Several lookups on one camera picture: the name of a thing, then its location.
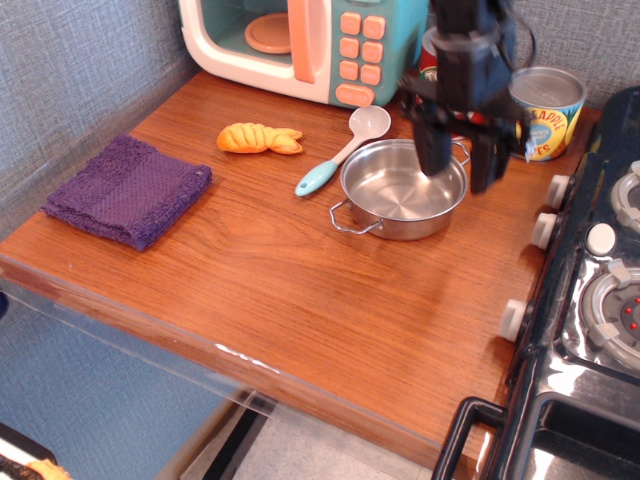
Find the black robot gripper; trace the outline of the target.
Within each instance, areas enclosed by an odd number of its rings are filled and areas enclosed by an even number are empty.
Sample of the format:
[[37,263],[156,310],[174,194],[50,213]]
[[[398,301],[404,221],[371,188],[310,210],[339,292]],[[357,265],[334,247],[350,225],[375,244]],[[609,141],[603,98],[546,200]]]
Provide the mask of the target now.
[[[433,37],[437,51],[437,82],[407,76],[400,83],[403,116],[413,126],[421,171],[442,172],[451,161],[451,137],[472,143],[471,191],[481,194],[505,174],[511,154],[524,156],[531,115],[511,97],[509,49],[514,37],[492,29],[482,34]],[[484,125],[456,118],[455,112],[477,112]]]

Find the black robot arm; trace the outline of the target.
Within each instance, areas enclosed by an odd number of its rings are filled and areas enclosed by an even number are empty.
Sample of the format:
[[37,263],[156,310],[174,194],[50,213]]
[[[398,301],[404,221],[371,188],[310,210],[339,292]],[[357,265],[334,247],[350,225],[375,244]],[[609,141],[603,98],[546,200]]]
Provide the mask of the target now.
[[516,25],[509,1],[434,1],[437,78],[405,77],[402,115],[411,122],[421,171],[441,173],[452,136],[472,144],[471,190],[503,177],[512,155],[532,149],[530,113],[511,96]]

